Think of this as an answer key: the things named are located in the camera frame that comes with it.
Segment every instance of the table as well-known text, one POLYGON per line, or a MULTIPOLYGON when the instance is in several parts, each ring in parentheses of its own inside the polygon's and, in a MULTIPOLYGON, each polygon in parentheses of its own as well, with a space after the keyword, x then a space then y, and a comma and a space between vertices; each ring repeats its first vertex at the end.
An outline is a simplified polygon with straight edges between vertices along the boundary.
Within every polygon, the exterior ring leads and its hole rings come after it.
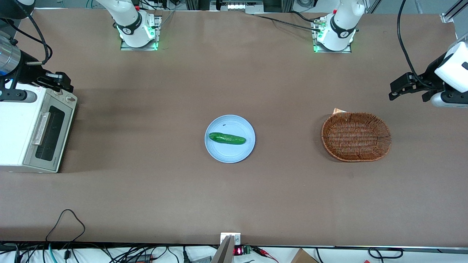
MULTIPOLYGON (((468 246, 468 112, 421 94, 388 100, 409 70, 396 15, 364 15, 352 54, 314 53, 310 32, 237 12, 176 12, 154 52, 120 51, 106 10, 34 18, 54 50, 46 68, 70 76, 79 108, 60 174, 0 174, 1 239, 43 240, 71 208, 87 227, 81 241, 217 243, 236 231, 264 245, 468 246), (332 159, 320 129, 334 107, 381 117, 389 154, 332 159), (256 132, 237 164, 205 149, 224 114, 256 132)), ((402 37, 421 73, 454 26, 403 15, 402 37)), ((18 40, 43 58, 40 44, 18 40)), ((79 231, 66 215, 51 238, 79 231)))

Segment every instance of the wicker basket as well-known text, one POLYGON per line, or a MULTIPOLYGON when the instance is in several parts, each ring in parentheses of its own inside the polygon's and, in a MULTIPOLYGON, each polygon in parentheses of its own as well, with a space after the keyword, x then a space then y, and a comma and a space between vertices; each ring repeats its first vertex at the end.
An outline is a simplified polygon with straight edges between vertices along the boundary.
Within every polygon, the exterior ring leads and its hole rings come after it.
POLYGON ((390 150, 387 125, 374 114, 342 112, 330 116, 322 127, 325 149, 341 161, 376 161, 390 150))

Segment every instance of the toaster oven door handle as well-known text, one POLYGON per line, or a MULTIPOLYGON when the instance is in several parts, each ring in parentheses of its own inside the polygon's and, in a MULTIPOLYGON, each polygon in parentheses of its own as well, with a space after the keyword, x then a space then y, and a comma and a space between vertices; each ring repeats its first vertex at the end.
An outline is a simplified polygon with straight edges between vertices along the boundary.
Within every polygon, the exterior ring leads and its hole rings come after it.
POLYGON ((47 128, 47 124, 49 124, 49 120, 51 119, 51 113, 46 112, 42 115, 41 121, 39 122, 39 126, 37 127, 36 135, 32 141, 33 145, 41 145, 42 141, 44 141, 45 129, 47 128))

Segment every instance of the toaster oven window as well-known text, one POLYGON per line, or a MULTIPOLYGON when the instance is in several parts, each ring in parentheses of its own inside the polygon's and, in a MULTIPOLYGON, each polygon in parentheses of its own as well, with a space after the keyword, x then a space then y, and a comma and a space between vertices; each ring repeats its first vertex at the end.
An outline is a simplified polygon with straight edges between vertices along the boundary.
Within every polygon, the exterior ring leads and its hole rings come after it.
POLYGON ((52 161, 54 158, 55 148, 57 147, 63 120, 65 118, 65 113, 54 106, 49 108, 49 112, 51 116, 45 129, 44 140, 36 150, 36 158, 46 161, 52 161))

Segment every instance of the cucumber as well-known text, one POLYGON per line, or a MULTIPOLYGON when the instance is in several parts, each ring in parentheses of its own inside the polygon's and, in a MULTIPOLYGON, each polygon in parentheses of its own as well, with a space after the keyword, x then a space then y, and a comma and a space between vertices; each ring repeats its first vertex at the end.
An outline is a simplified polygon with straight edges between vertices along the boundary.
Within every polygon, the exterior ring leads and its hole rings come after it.
POLYGON ((214 140, 215 142, 219 143, 226 143, 226 144, 235 144, 241 145, 245 143, 245 138, 230 134, 224 134, 221 132, 212 132, 208 135, 210 139, 214 140))

